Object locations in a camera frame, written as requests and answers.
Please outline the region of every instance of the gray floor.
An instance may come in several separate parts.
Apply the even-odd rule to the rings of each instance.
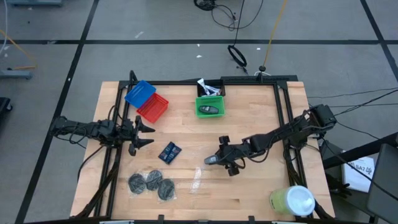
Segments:
[[[240,1],[219,0],[239,12]],[[62,7],[9,7],[9,35],[14,39],[78,40],[93,0],[67,0]],[[246,1],[242,24],[255,15],[260,0]],[[385,39],[397,40],[395,0],[368,0]],[[239,31],[242,39],[268,39],[282,1],[265,0],[257,20]],[[0,3],[0,29],[4,5]],[[222,12],[215,16],[223,20]],[[234,32],[217,26],[209,12],[192,1],[100,0],[88,40],[116,39],[233,39]],[[275,39],[376,40],[360,1],[289,1]],[[31,80],[0,80],[0,96],[10,97],[14,110],[0,134],[0,223],[13,223],[43,145],[77,45],[22,45],[38,62]],[[249,74],[262,63],[266,45],[238,46],[248,60]],[[398,58],[398,45],[389,45]],[[0,55],[0,69],[28,65],[14,46]],[[133,69],[139,79],[183,80],[244,75],[236,69],[226,44],[85,45],[62,114],[90,121],[103,81],[127,79]],[[308,96],[398,87],[380,45],[273,45],[267,72],[298,75]],[[384,92],[311,104],[354,105]],[[380,103],[398,103],[396,95]],[[396,132],[397,105],[368,106],[338,117],[343,124],[383,137]],[[335,113],[343,108],[334,108]],[[336,126],[326,137],[350,149],[372,141],[369,136]],[[54,139],[45,161],[26,222],[67,218],[76,188],[76,173],[84,151]],[[363,213],[333,199],[336,214],[345,220],[367,221]]]

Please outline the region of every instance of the black floor stripe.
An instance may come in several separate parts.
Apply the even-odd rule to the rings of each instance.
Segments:
[[[238,40],[237,44],[268,44],[269,40]],[[388,40],[398,44],[398,40]],[[80,40],[15,40],[17,44],[79,44]],[[157,44],[233,44],[233,39],[187,39],[187,40],[85,40],[84,44],[157,45]],[[379,40],[273,40],[272,44],[308,45],[375,45]]]
[[[371,12],[366,0],[361,0],[361,4],[362,4],[363,9],[365,10],[365,13],[366,13],[368,19],[369,19],[369,22],[372,25],[372,28],[374,30],[374,33],[376,34],[377,39],[380,41],[381,48],[383,49],[384,55],[387,58],[387,61],[391,67],[391,70],[398,81],[398,67],[397,67],[394,57],[392,56],[392,54],[390,52],[390,49],[387,46],[387,42],[384,40],[383,35],[381,34],[379,27],[377,26],[376,20],[374,20],[374,17],[372,15],[372,12]]]
[[[68,72],[68,76],[65,79],[65,84],[63,85],[62,92],[61,92],[60,98],[57,103],[57,107],[56,107],[54,115],[53,115],[53,119],[61,115],[62,108],[63,108],[63,105],[65,104],[68,90],[69,90],[70,84],[73,79],[73,75],[75,74],[75,70],[76,70],[76,67],[77,67],[79,59],[80,59],[81,51],[83,50],[84,40],[86,40],[86,38],[87,38],[88,31],[91,26],[91,22],[93,21],[93,18],[94,18],[94,14],[95,14],[95,11],[96,11],[96,8],[98,5],[98,1],[99,0],[94,0],[93,5],[91,6],[91,10],[90,10],[90,13],[88,14],[85,28],[83,29],[83,33],[80,38],[80,43],[76,49],[75,56],[72,60],[72,64],[71,64],[69,72]],[[42,150],[40,151],[39,158],[37,159],[37,163],[36,163],[35,169],[33,171],[32,177],[30,178],[30,182],[27,187],[24,199],[22,201],[21,207],[19,208],[18,215],[17,215],[16,221],[15,221],[16,224],[23,223],[25,220],[26,214],[29,209],[29,205],[32,201],[37,183],[39,181],[40,174],[41,174],[43,166],[44,166],[45,159],[49,152],[51,142],[52,142],[52,137],[49,134],[49,132],[47,132],[47,136],[45,137],[45,140],[44,140],[44,143],[42,146]]]

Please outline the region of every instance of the red plastic bin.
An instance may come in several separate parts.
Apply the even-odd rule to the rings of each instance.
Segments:
[[[163,112],[167,109],[169,102],[154,93],[150,98],[137,110],[141,116],[145,117],[149,122],[155,123]]]

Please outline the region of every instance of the dark blue package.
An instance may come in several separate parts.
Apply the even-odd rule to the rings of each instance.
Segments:
[[[159,155],[159,159],[162,159],[166,164],[170,164],[174,158],[181,152],[181,149],[174,143],[170,142],[162,153]]]

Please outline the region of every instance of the white lid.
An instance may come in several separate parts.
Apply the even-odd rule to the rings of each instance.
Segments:
[[[309,215],[315,208],[315,199],[309,189],[303,186],[293,186],[287,191],[286,206],[293,215]]]

